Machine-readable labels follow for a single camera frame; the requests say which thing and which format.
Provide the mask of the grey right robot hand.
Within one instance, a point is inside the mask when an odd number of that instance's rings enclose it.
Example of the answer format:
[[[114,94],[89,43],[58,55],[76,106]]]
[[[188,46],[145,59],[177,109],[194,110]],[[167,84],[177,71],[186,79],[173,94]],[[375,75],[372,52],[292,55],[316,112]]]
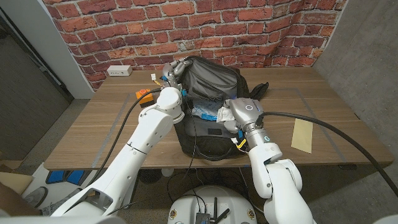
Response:
[[[225,128],[231,133],[237,133],[239,129],[248,132],[249,126],[264,112],[259,100],[252,98],[228,99],[224,105],[231,110],[234,117],[232,121],[224,122]]]

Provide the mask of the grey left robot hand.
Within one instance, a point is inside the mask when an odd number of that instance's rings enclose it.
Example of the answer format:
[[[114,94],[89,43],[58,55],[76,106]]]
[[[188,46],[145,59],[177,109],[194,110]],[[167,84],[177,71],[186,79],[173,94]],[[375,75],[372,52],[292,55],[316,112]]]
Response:
[[[166,78],[165,87],[174,87],[178,90],[182,89],[182,85],[178,83],[178,79],[182,76],[184,70],[192,64],[191,60],[182,58],[171,63],[166,63],[162,69],[162,74]]]

